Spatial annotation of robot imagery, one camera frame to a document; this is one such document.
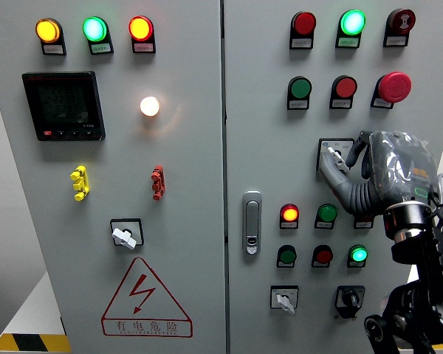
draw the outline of white indicator light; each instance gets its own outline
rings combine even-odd
[[[140,104],[141,112],[148,116],[153,117],[159,112],[159,100],[156,97],[145,97]]]

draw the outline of power meter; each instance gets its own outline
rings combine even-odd
[[[28,72],[22,77],[38,140],[105,138],[94,72]]]

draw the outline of green indicator light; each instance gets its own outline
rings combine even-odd
[[[364,246],[355,246],[351,249],[350,255],[355,262],[362,262],[368,257],[368,251]]]
[[[318,209],[317,215],[320,219],[322,219],[326,223],[331,223],[334,219],[336,219],[338,212],[337,208],[335,208],[333,205],[327,204],[321,206]]]
[[[106,37],[106,24],[101,18],[89,17],[83,22],[83,34],[89,41],[102,41]]]
[[[347,35],[359,35],[366,25],[366,17],[360,10],[349,10],[341,17],[341,30]]]
[[[304,98],[310,93],[311,90],[312,87],[310,86],[310,83],[304,79],[295,81],[290,89],[292,94],[297,98]]]
[[[282,263],[290,264],[295,261],[295,258],[297,258],[297,255],[292,251],[285,251],[281,254]]]
[[[428,192],[424,190],[423,188],[416,188],[415,194],[417,194],[419,197],[428,198]]]

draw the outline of electrical hazard warning sign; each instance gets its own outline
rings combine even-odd
[[[143,258],[134,258],[102,316],[106,336],[193,335],[192,320]]]

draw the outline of lightning bolt symbol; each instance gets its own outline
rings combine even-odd
[[[151,296],[153,291],[156,290],[156,288],[151,288],[151,289],[146,289],[146,290],[142,290],[142,291],[137,291],[137,289],[140,287],[142,282],[145,281],[145,279],[146,279],[146,275],[141,274],[141,277],[138,279],[138,281],[136,282],[136,285],[134,286],[133,290],[129,294],[129,296],[134,296],[134,295],[138,295],[138,294],[147,294],[146,297],[144,298],[144,300],[140,303],[140,306],[136,306],[134,308],[134,312],[133,312],[134,315],[141,311],[142,304],[144,304],[145,301]]]

